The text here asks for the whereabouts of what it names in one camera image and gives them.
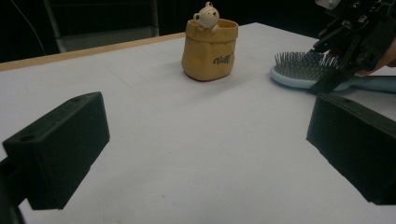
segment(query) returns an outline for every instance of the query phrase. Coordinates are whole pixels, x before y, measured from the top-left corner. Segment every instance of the white table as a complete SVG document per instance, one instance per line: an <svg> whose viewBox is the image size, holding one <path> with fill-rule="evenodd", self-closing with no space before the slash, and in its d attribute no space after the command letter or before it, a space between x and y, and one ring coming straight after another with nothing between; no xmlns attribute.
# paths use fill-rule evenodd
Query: white table
<svg viewBox="0 0 396 224"><path fill-rule="evenodd" d="M184 38L0 72L1 141L74 96L105 99L109 144L64 210L24 201L26 222L395 223L305 140L315 96L269 78L275 54L315 42L241 26L232 73L212 82L183 73ZM394 95L338 94L396 119Z"/></svg>

